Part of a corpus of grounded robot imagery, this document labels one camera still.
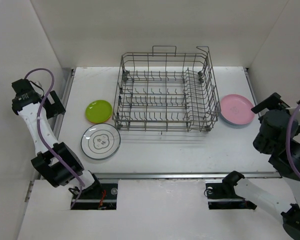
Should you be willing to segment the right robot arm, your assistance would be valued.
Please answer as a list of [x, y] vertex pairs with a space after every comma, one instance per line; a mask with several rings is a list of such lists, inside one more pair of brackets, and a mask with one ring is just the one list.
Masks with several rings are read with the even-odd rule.
[[268, 162], [279, 173], [292, 191], [295, 203], [286, 203], [249, 181], [242, 173], [230, 172], [222, 180], [222, 193], [239, 197], [255, 204], [275, 219], [294, 240], [300, 240], [300, 100], [289, 107], [278, 93], [273, 93], [251, 111], [257, 114], [260, 128], [252, 145], [261, 154], [269, 155]]

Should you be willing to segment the pink plate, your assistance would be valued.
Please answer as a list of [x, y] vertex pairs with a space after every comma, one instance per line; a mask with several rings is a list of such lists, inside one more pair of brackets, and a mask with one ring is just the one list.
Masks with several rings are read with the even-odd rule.
[[255, 114], [251, 111], [253, 104], [239, 94], [228, 94], [220, 101], [220, 113], [228, 121], [235, 124], [251, 123]]

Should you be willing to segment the orange plate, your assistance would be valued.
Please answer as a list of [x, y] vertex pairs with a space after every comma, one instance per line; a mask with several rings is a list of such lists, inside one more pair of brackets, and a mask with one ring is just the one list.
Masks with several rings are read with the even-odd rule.
[[87, 120], [93, 124], [102, 124], [110, 119], [111, 119], [111, 116], [101, 116], [101, 117], [92, 116], [92, 117], [87, 118]]

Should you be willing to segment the grey wire dish rack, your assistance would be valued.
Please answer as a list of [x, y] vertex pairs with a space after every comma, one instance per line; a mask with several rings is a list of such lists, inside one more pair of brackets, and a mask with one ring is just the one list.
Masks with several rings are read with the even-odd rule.
[[118, 130], [209, 132], [220, 110], [207, 46], [191, 53], [153, 46], [121, 56], [112, 114]]

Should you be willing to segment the plain white plate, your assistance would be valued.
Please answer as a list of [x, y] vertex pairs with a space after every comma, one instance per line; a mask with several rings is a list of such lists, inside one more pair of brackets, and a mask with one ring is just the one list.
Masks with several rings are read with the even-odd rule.
[[83, 153], [90, 159], [107, 160], [119, 150], [121, 135], [111, 124], [95, 124], [83, 133], [80, 146]]

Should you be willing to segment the blue plate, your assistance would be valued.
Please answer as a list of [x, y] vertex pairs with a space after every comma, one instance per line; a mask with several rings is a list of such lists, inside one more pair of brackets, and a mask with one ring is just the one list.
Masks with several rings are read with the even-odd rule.
[[234, 129], [243, 129], [243, 128], [248, 127], [248, 126], [251, 124], [251, 122], [246, 123], [246, 124], [237, 124], [237, 123], [233, 123], [233, 122], [227, 120], [222, 114], [220, 114], [220, 119], [221, 119], [225, 124], [227, 124], [229, 127], [234, 128]]

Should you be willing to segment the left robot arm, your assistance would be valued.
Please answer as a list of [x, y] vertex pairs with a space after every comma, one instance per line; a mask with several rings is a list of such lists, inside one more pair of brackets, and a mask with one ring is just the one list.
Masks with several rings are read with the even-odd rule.
[[57, 140], [48, 122], [66, 112], [56, 92], [49, 93], [54, 103], [46, 99], [40, 107], [44, 97], [36, 92], [28, 79], [19, 79], [11, 86], [15, 91], [12, 110], [24, 120], [34, 143], [36, 156], [31, 164], [35, 170], [55, 188], [74, 185], [70, 192], [76, 196], [83, 182], [83, 194], [93, 199], [99, 197], [102, 192], [100, 181], [84, 169], [77, 155], [64, 142]]

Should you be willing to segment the lime green plate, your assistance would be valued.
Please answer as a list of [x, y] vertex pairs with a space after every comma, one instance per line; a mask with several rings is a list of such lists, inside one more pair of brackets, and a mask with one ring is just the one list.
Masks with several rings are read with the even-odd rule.
[[86, 119], [89, 117], [108, 117], [112, 116], [113, 107], [106, 100], [95, 100], [91, 102], [85, 109]]

